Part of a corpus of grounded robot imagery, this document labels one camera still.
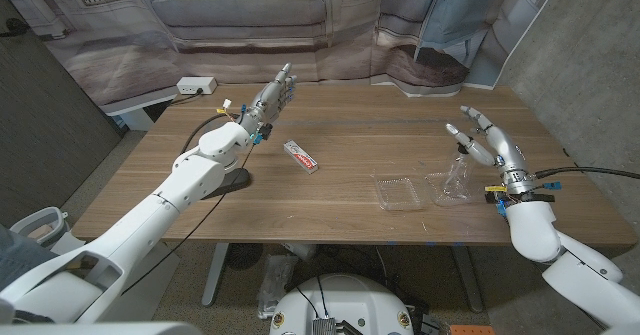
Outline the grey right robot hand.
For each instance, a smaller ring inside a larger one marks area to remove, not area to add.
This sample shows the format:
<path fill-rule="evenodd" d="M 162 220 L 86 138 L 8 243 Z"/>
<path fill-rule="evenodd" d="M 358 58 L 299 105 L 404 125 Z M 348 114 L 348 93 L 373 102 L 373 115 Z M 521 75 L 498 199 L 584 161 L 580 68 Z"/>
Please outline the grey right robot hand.
<path fill-rule="evenodd" d="M 497 154 L 492 155 L 481 144 L 460 132 L 452 124 L 445 125 L 447 131 L 477 162 L 498 169 L 509 194 L 516 195 L 533 190 L 535 184 L 529 175 L 525 157 L 511 137 L 478 110 L 468 106 L 461 106 L 460 110 L 477 123 L 487 143 L 497 151 Z"/>

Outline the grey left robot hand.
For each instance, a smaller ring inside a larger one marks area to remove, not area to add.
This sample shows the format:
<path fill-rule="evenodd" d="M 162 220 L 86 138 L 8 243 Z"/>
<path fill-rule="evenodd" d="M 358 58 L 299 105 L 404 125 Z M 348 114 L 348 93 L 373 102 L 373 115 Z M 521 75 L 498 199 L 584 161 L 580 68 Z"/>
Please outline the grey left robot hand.
<path fill-rule="evenodd" d="M 293 99 L 296 76 L 289 75 L 291 67 L 291 63 L 286 63 L 275 79 L 255 96 L 237 121 L 249 134 L 256 133 L 263 125 L 273 123 Z"/>

